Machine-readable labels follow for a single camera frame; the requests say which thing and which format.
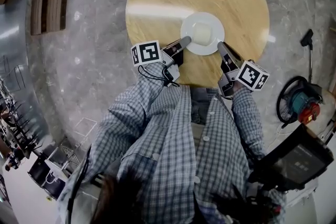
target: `shirt button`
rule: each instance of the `shirt button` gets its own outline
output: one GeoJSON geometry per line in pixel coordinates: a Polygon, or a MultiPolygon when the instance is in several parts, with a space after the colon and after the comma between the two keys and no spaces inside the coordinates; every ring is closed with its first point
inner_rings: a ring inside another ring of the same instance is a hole
{"type": "Polygon", "coordinates": [[[160,158],[160,155],[159,155],[158,153],[154,153],[154,154],[152,155],[152,158],[153,158],[153,160],[158,161],[159,158],[160,158]]]}
{"type": "Polygon", "coordinates": [[[199,178],[198,176],[195,176],[195,177],[194,177],[194,183],[195,183],[195,184],[199,184],[199,183],[201,183],[201,180],[200,180],[200,178],[199,178]]]}

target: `yellow object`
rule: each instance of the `yellow object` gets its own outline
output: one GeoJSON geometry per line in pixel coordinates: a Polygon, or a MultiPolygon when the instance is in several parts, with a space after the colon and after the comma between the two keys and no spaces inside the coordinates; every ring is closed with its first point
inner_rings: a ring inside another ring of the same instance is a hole
{"type": "MultiPolygon", "coordinates": [[[[194,12],[215,15],[225,41],[243,58],[258,60],[269,33],[266,0],[128,0],[126,25],[132,44],[159,40],[160,46],[180,38],[183,20],[194,12]]],[[[223,72],[219,52],[198,56],[184,50],[179,83],[216,87],[223,72]]]]}

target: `black monitor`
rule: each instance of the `black monitor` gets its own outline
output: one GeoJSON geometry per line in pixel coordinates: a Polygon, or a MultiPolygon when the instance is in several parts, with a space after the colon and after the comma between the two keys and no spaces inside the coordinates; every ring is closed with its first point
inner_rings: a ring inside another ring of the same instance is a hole
{"type": "Polygon", "coordinates": [[[271,153],[255,163],[249,181],[279,191],[303,189],[334,160],[327,146],[301,124],[271,153]]]}

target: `gray inner shirt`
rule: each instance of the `gray inner shirt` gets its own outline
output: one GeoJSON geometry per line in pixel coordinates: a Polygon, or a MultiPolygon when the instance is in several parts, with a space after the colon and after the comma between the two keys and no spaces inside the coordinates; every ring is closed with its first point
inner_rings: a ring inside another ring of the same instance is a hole
{"type": "Polygon", "coordinates": [[[194,136],[195,149],[201,141],[202,132],[206,124],[206,116],[210,106],[206,88],[190,88],[191,96],[191,129],[194,136]]]}

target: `gray floor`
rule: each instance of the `gray floor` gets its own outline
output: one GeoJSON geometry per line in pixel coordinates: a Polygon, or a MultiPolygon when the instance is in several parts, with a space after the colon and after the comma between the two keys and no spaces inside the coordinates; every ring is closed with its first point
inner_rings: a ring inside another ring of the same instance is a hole
{"type": "MultiPolygon", "coordinates": [[[[96,122],[103,112],[120,92],[135,82],[127,46],[126,1],[68,0],[66,30],[29,38],[28,58],[36,59],[31,51],[39,48],[42,65],[39,70],[31,70],[38,82],[35,91],[41,106],[55,109],[49,115],[59,117],[62,124],[51,128],[62,128],[77,142],[86,136],[89,141],[94,138],[96,122]]],[[[259,64],[271,77],[263,91],[254,93],[254,97],[261,112],[266,144],[270,144],[279,125],[275,114],[278,93],[292,76],[308,76],[308,49],[299,43],[308,28],[314,30],[314,82],[325,88],[329,86],[336,64],[336,36],[328,29],[332,15],[336,15],[336,3],[334,0],[267,0],[267,3],[270,41],[259,64]]]]}

